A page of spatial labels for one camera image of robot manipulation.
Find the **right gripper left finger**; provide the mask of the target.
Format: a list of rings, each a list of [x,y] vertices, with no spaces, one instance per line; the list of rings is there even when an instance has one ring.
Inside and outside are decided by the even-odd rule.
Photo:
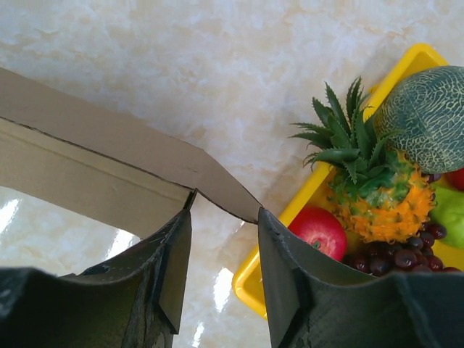
[[[179,332],[191,214],[81,274],[1,269],[3,347],[171,347]]]

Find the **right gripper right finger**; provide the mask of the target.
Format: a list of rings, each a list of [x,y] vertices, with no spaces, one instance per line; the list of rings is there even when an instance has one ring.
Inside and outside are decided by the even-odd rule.
[[[319,252],[259,211],[262,283],[273,347],[461,347],[463,274],[377,278]]]

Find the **brown cardboard box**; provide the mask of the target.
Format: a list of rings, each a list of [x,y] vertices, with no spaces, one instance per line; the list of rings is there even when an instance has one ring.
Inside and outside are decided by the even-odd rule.
[[[1,71],[1,185],[146,238],[196,194],[256,223],[260,203],[204,150]]]

